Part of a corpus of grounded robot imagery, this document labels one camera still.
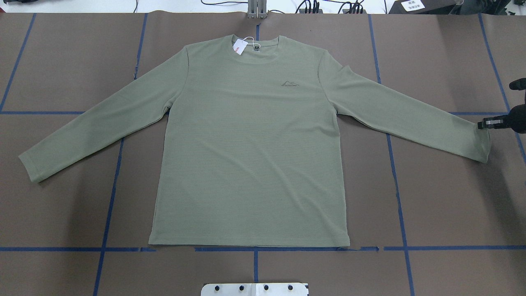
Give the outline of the olive green long-sleeve shirt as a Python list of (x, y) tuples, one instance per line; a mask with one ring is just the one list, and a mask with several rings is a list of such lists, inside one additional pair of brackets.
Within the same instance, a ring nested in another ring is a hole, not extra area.
[(488, 131), (278, 36), (189, 44), (21, 153), (41, 182), (168, 114), (150, 245), (349, 247), (337, 116), (481, 163)]

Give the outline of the aluminium frame post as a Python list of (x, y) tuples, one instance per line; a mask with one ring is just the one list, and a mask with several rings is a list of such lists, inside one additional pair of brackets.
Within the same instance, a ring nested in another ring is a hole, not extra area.
[(247, 0), (247, 8), (247, 17), (249, 19), (267, 18), (267, 0)]

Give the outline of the white paper hang tag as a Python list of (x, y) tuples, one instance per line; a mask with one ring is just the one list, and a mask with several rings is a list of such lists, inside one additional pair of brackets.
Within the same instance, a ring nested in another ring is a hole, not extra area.
[(239, 56), (242, 55), (242, 53), (245, 51), (247, 47), (253, 47), (255, 45), (253, 39), (236, 39), (232, 45), (232, 49), (234, 53), (238, 54)]

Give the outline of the black box with white label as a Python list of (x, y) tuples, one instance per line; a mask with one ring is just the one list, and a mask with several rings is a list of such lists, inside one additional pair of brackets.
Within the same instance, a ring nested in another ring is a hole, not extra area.
[(388, 14), (442, 15), (449, 14), (462, 0), (396, 0)]

